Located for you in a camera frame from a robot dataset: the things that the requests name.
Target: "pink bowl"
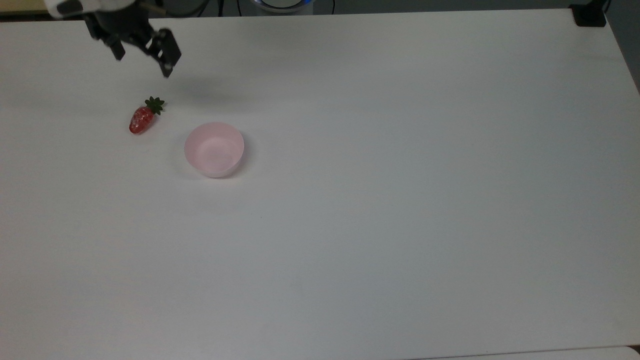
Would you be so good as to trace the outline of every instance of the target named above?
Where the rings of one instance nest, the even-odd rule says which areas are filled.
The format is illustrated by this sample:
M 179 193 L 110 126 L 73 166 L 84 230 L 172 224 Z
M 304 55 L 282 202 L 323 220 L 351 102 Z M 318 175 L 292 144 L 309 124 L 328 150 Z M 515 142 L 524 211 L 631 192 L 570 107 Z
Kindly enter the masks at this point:
M 244 139 L 240 131 L 223 122 L 196 127 L 184 143 L 184 155 L 202 175 L 223 177 L 240 164 Z

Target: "white table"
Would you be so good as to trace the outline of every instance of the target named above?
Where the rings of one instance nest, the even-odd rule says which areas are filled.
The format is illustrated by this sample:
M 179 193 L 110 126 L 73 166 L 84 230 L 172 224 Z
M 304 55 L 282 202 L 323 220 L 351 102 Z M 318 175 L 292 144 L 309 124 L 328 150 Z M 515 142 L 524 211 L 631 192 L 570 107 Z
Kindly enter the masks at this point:
M 640 343 L 640 97 L 569 10 L 0 24 L 0 357 L 383 360 Z M 146 97 L 167 100 L 129 134 Z M 197 125 L 244 134 L 206 179 Z

